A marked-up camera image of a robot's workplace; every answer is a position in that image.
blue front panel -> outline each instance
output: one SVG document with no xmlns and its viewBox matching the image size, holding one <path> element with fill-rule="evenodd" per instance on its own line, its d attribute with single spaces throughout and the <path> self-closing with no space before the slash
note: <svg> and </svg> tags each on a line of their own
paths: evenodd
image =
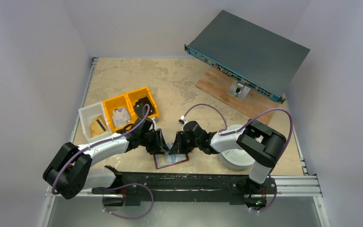
<svg viewBox="0 0 363 227">
<path fill-rule="evenodd" d="M 191 55 L 191 56 L 193 56 L 193 57 L 201 60 L 202 62 L 208 64 L 209 66 L 211 66 L 211 67 L 213 67 L 213 68 L 215 68 L 215 69 L 223 72 L 227 76 L 230 76 L 230 77 L 232 77 L 235 80 L 238 80 L 239 82 L 241 82 L 244 85 L 250 87 L 251 89 L 255 90 L 256 92 L 258 92 L 258 93 L 262 94 L 263 96 L 269 98 L 270 100 L 272 100 L 274 102 L 278 102 L 279 101 L 280 96 L 278 96 L 278 95 L 276 95 L 276 94 L 274 94 L 274 93 L 266 90 L 263 87 L 260 87 L 260 86 L 258 86 L 256 84 L 254 84 L 253 82 L 249 81 L 248 79 L 246 79 L 242 75 L 237 74 L 234 71 L 229 70 L 229 69 L 227 69 L 227 68 L 219 65 L 219 63 L 217 63 L 213 59 L 210 59 L 209 57 L 207 57 L 207 56 L 205 56 L 205 55 L 203 55 L 203 54 L 201 54 L 201 53 L 199 53 L 199 52 L 197 52 L 197 51 L 189 48 L 188 46 L 185 46 L 185 51 L 189 55 Z"/>
</svg>

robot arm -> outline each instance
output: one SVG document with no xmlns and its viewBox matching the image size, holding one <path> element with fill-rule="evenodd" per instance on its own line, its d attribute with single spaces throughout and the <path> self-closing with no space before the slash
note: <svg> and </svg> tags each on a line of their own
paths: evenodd
<svg viewBox="0 0 363 227">
<path fill-rule="evenodd" d="M 218 154 L 229 149 L 245 150 L 255 160 L 249 178 L 258 184 L 263 184 L 276 166 L 286 144 L 286 138 L 281 133 L 259 121 L 253 121 L 245 128 L 232 125 L 225 131 L 210 133 L 196 121 L 189 122 L 182 117 L 179 122 L 183 131 L 176 135 L 173 146 L 177 146 L 171 148 L 171 153 L 188 153 L 191 148 L 199 148 L 206 154 Z M 183 144 L 187 144 L 187 149 L 180 148 Z"/>
<path fill-rule="evenodd" d="M 249 187 L 261 188 L 267 175 L 275 167 L 284 150 L 286 138 L 272 128 L 254 121 L 243 128 L 242 125 L 232 125 L 222 132 L 206 132 L 196 121 L 179 121 L 182 131 L 176 133 L 173 146 L 169 149 L 162 136 L 162 131 L 156 129 L 151 119 L 137 119 L 132 126 L 133 131 L 125 133 L 120 130 L 109 138 L 93 144 L 76 146 L 72 143 L 64 144 L 48 168 L 43 178 L 65 199 L 76 196 L 82 189 L 113 188 L 122 185 L 116 180 L 119 173 L 113 168 L 100 170 L 91 169 L 96 163 L 113 155 L 128 152 L 138 146 L 144 146 L 149 154 L 187 154 L 194 148 L 199 148 L 206 154 L 218 154 L 228 149 L 243 149 L 250 154 L 255 163 L 247 179 Z M 69 166 L 69 160 L 80 153 Z M 60 170 L 67 166 L 62 174 Z"/>
<path fill-rule="evenodd" d="M 135 129 L 125 136 L 121 134 L 125 130 L 120 130 L 108 138 L 90 144 L 76 146 L 71 142 L 65 143 L 46 168 L 43 179 L 53 187 L 59 176 L 55 190 L 65 199 L 71 199 L 83 189 L 107 188 L 114 183 L 116 175 L 110 169 L 90 170 L 90 167 L 108 157 L 128 152 L 139 145 L 146 147 L 150 154 L 163 154 L 168 151 L 162 131 L 156 130 L 151 119 L 138 118 L 133 127 Z M 66 166 L 77 153 L 80 154 Z"/>
</svg>

gray metal box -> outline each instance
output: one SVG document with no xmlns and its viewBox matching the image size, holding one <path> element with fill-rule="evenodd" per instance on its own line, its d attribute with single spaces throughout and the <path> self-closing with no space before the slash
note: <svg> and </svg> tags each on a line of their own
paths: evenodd
<svg viewBox="0 0 363 227">
<path fill-rule="evenodd" d="M 185 50 L 275 102 L 310 51 L 224 10 Z"/>
</svg>

wooden board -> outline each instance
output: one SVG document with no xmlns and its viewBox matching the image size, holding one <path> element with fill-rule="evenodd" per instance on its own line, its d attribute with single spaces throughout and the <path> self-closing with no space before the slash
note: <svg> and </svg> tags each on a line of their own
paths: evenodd
<svg viewBox="0 0 363 227">
<path fill-rule="evenodd" d="M 267 109 L 279 106 L 279 103 L 273 102 L 254 90 L 250 90 L 244 100 L 234 97 L 227 93 L 234 82 L 234 79 L 224 73 L 209 68 L 195 86 L 248 117 L 254 117 Z M 259 120 L 268 124 L 272 115 L 273 112 L 270 112 L 260 117 Z"/>
</svg>

metal stand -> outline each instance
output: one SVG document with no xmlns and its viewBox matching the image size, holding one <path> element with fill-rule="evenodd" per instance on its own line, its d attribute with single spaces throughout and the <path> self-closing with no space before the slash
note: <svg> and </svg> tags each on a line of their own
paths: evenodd
<svg viewBox="0 0 363 227">
<path fill-rule="evenodd" d="M 244 86 L 243 84 L 236 82 L 235 84 L 232 84 L 227 91 L 227 93 L 233 95 L 236 98 L 239 98 L 240 100 L 244 100 L 245 97 L 248 95 L 248 92 L 250 91 L 250 88 L 247 86 Z"/>
</svg>

